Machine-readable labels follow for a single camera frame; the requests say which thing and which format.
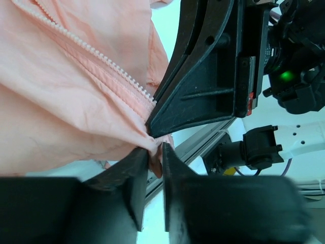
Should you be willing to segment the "pink hooded zip jacket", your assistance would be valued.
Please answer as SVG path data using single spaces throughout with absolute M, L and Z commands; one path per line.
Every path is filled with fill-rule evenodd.
M 1 175 L 149 152 L 168 59 L 151 19 L 167 1 L 1 1 Z

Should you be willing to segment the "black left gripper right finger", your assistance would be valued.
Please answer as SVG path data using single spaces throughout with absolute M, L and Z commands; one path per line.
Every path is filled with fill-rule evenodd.
M 311 216 L 283 176 L 199 175 L 162 146 L 170 243 L 305 243 Z

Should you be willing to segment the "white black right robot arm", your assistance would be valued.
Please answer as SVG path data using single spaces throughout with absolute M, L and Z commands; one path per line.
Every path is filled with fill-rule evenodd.
M 290 114 L 324 107 L 324 1 L 182 1 L 149 134 L 244 118 L 259 95 Z

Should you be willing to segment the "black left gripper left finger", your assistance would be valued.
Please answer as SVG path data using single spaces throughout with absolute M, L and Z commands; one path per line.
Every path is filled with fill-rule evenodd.
M 1 178 L 1 243 L 135 243 L 142 229 L 148 152 L 87 180 Z

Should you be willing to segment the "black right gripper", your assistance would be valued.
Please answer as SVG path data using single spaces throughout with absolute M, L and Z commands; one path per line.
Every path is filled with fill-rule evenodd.
M 271 8 L 181 1 L 175 48 L 146 123 L 150 136 L 251 115 L 262 90 Z

